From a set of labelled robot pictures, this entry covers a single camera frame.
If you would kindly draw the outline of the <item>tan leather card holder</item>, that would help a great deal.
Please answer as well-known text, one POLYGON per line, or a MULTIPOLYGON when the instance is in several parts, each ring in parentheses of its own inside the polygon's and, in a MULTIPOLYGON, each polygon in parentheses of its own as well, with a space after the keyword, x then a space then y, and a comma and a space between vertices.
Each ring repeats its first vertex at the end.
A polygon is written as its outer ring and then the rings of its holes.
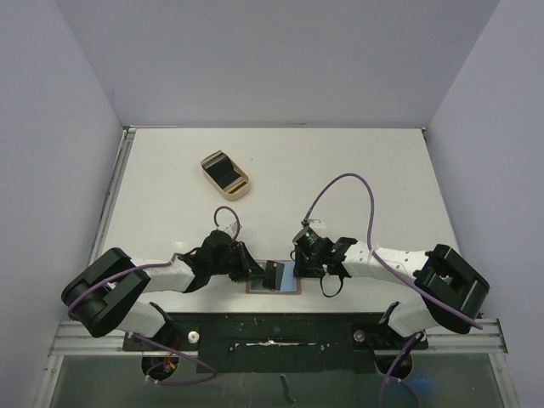
POLYGON ((294 274, 293 261, 258 261, 264 276, 246 283, 246 294, 300 295, 301 280, 294 274))

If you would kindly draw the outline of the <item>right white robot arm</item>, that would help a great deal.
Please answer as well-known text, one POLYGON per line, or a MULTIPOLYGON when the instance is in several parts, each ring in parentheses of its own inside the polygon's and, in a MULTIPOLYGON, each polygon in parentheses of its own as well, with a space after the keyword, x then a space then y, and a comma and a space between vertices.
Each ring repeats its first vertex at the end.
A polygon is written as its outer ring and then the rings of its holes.
POLYGON ((401 251, 371 246, 355 238, 331 241, 308 225, 292 243, 295 264, 303 271, 311 270, 319 277, 333 275, 341 282, 368 278, 404 284, 418 293, 418 300, 394 301, 382 315, 378 336, 390 348, 436 326, 457 334, 482 328, 477 316, 490 284, 450 246, 401 251))

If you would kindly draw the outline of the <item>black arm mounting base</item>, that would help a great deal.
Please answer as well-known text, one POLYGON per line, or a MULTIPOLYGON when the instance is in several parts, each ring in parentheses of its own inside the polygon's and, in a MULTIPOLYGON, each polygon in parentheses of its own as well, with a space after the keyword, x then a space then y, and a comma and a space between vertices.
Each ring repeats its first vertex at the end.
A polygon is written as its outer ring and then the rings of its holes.
POLYGON ((379 313, 176 313, 169 345, 221 373, 373 373, 406 343, 379 313))

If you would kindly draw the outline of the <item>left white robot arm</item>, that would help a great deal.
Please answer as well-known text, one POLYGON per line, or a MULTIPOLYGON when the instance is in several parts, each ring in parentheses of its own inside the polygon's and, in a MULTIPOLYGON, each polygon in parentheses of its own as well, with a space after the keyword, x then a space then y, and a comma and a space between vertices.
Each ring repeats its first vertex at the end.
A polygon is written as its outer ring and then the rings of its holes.
POLYGON ((92 337, 114 330, 134 333, 153 349, 164 349, 173 339, 173 321, 156 303, 143 303, 148 292, 192 293, 215 275, 233 282, 264 277, 264 268, 245 243, 214 230, 202 244, 176 252, 166 262, 137 262, 121 248, 112 247, 71 281, 60 295, 70 318, 82 323, 92 337))

